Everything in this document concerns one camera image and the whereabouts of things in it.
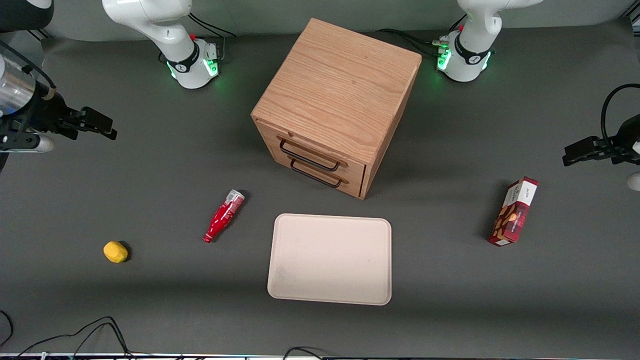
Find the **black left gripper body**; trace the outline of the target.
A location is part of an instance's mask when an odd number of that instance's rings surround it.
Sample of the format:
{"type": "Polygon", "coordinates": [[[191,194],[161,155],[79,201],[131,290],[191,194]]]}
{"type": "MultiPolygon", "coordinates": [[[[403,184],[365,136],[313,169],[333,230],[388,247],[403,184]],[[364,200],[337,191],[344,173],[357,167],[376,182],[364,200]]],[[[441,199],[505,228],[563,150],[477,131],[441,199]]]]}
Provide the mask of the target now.
{"type": "Polygon", "coordinates": [[[640,165],[640,115],[637,114],[622,123],[618,132],[611,136],[610,142],[614,148],[611,157],[613,165],[629,163],[640,165]]]}

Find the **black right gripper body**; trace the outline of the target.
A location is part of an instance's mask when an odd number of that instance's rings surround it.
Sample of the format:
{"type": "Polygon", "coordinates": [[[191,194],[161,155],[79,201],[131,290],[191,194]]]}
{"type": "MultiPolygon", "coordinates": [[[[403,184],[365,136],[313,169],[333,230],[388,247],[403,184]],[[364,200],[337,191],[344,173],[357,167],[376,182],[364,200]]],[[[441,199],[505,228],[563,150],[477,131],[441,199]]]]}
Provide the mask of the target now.
{"type": "Polygon", "coordinates": [[[66,101],[57,93],[50,99],[45,99],[50,88],[36,86],[31,100],[25,107],[25,119],[30,128],[41,133],[55,133],[73,141],[79,132],[84,132],[79,112],[68,107],[66,101]]]}

